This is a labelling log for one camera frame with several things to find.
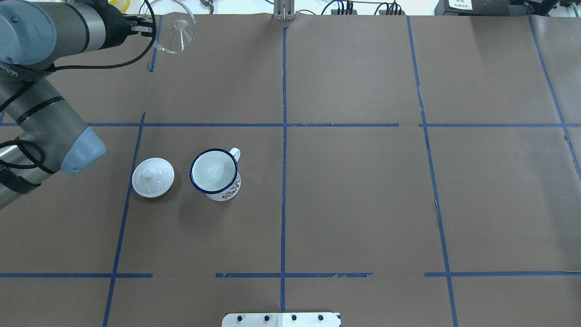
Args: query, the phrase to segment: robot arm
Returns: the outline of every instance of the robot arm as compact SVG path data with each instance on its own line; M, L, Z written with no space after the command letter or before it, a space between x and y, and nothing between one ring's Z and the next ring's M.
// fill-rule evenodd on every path
M24 130L0 144L2 209L59 170L74 175L105 153L99 137L45 79L59 70L54 61L116 47L139 31L153 37L155 24L123 15L107 0L6 0L0 2L0 31L0 111Z

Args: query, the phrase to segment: blue mug rim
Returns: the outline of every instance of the blue mug rim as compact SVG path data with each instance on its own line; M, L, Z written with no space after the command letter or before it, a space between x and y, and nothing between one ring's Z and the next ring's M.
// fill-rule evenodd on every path
M208 190L204 190L203 188L200 187L200 185L196 184L196 182L193 181L193 165L196 163L196 161L204 154L208 153L208 152L212 152L212 151L219 151L219 152L223 152L225 154L227 154L230 158L232 158L232 161L234 161L234 177L232 178L232 180L228 183L228 185L226 185L223 189L221 190L217 190L217 191L208 191ZM218 194L218 193L222 193L223 191L228 190L233 184L234 181L236 180L236 176L238 176L238 161L236 161L236 158L234 158L234 156L224 150L224 149L218 149L218 148L214 148L214 149L208 149L202 153L200 153L196 159L193 160L192 165L189 167L189 180L190 182L192 182L192 185L200 192L204 193L204 194Z

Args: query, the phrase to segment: metal bracket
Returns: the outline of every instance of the metal bracket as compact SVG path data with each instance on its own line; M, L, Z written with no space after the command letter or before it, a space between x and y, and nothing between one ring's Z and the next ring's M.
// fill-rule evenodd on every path
M297 312L266 314L227 314L222 327L341 327L341 314L335 312Z
M295 0L274 0L274 20L295 20Z

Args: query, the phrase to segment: mug handle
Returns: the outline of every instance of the mug handle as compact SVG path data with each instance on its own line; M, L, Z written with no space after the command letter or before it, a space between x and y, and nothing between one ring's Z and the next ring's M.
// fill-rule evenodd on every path
M230 154L238 162L238 159L240 159L240 149L239 148L232 148L232 150L230 150Z

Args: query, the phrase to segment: white label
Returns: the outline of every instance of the white label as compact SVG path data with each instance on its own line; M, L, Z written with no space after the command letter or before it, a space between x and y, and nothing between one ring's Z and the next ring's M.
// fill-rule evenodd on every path
M448 0L450 7L463 10L472 10L472 0Z

